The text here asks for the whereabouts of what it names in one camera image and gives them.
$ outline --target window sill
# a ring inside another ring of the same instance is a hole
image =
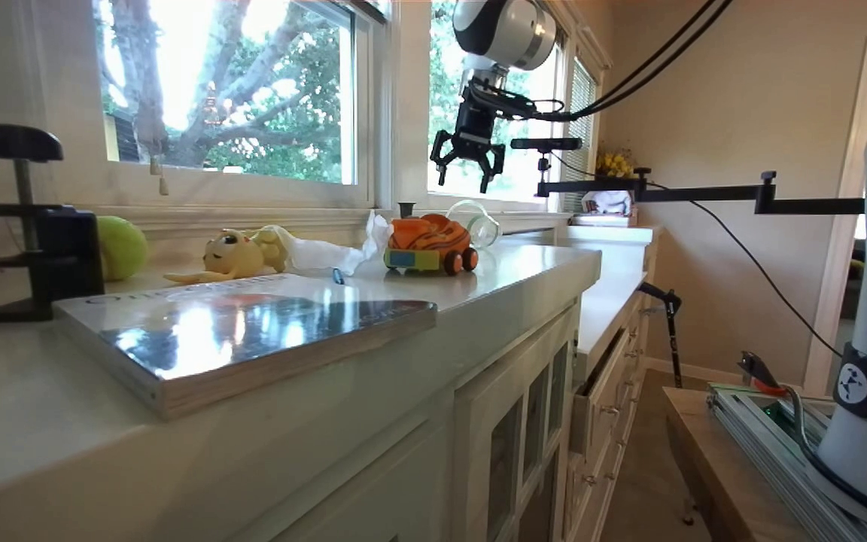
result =
[[[214,236],[224,227],[250,230],[276,224],[291,231],[362,231],[370,209],[271,209],[271,207],[207,207],[207,206],[90,206],[97,215],[113,215],[140,227],[151,240]],[[390,209],[376,210],[387,219],[397,216]],[[446,212],[446,209],[416,210]],[[471,213],[458,213],[461,223]],[[551,212],[492,212],[504,233],[550,230],[567,226],[571,213]]]

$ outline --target window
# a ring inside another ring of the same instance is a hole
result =
[[[575,58],[574,73],[571,77],[570,86],[570,109],[577,111],[589,104],[593,103],[598,96],[598,87],[596,87],[595,79],[584,69],[584,65]],[[569,168],[563,168],[564,181],[589,181],[589,176],[581,172],[591,172],[593,168],[592,152],[598,147],[597,141],[592,141],[595,137],[595,115],[589,114],[588,117],[575,120],[567,127],[567,137],[579,137],[584,142],[584,147],[578,148],[577,151],[565,151],[564,163],[569,165]],[[564,194],[563,205],[561,206],[565,212],[583,212],[581,206],[581,198],[584,194],[578,192],[570,192]]]
[[[427,127],[427,145],[434,143],[438,130],[453,132],[457,123],[457,110],[461,103],[461,76],[464,71],[465,52],[454,38],[453,0],[433,0],[430,3],[430,126]],[[506,90],[520,93],[533,100],[556,99],[558,79],[563,79],[560,69],[563,53],[558,45],[543,65],[532,72],[512,69],[505,86]],[[494,125],[494,143],[510,145],[510,140],[525,137],[555,137],[555,124],[539,120],[497,120]],[[514,151],[507,148],[503,174],[497,175],[488,186],[485,196],[491,199],[543,202],[534,198],[540,172],[537,171],[536,151]],[[427,188],[433,192],[446,192],[465,196],[484,196],[479,192],[482,172],[478,164],[470,160],[455,160],[447,169],[443,186],[437,184],[437,169],[427,165]]]
[[[93,9],[111,160],[355,183],[350,11],[244,0]]]

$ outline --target crumpled paper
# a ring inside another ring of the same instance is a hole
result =
[[[354,274],[364,261],[381,254],[393,234],[393,225],[372,210],[367,219],[366,241],[358,249],[317,239],[300,239],[279,226],[267,226],[264,229],[275,229],[279,235],[283,248],[289,254],[286,258],[288,271],[337,268],[347,276]]]

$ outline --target toy car wheel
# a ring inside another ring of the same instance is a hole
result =
[[[449,251],[447,256],[443,257],[443,270],[451,277],[460,273],[463,268],[464,258],[461,256],[461,253],[458,253],[458,251]]]
[[[467,271],[473,271],[477,267],[477,262],[481,257],[473,248],[468,248],[464,251],[464,268]]]

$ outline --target wooden table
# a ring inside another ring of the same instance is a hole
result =
[[[665,388],[668,440],[675,463],[713,541],[811,540],[709,412],[706,391]]]

